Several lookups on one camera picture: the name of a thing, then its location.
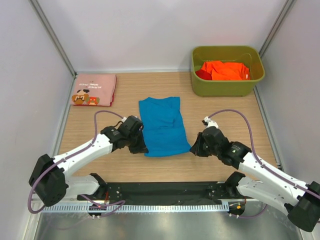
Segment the blue t shirt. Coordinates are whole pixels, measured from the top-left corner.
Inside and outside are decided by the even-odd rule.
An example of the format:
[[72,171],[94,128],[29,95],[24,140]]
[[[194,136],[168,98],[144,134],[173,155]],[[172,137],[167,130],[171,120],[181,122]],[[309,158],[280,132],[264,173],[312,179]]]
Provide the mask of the blue t shirt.
[[143,122],[143,137],[149,158],[170,157],[189,152],[182,114],[181,99],[148,97],[138,102]]

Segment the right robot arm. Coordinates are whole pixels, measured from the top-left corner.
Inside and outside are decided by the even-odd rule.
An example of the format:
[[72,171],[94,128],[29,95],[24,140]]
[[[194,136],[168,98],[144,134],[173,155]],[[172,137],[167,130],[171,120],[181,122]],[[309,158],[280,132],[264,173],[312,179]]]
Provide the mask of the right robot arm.
[[217,157],[236,171],[227,179],[236,191],[257,199],[287,216],[296,227],[312,232],[320,222],[320,184],[306,183],[259,158],[252,148],[229,141],[222,131],[209,126],[199,132],[190,152],[198,157]]

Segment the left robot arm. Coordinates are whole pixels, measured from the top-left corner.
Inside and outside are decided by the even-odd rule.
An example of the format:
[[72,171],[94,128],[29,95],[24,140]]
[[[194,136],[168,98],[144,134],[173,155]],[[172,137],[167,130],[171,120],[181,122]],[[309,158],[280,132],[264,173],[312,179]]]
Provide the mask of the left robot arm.
[[82,200],[103,199],[108,191],[105,181],[96,173],[74,176],[82,167],[104,155],[128,147],[132,154],[147,153],[143,138],[142,121],[131,115],[115,126],[107,126],[93,139],[60,155],[44,154],[36,162],[29,184],[32,192],[51,207],[63,198],[76,197]]

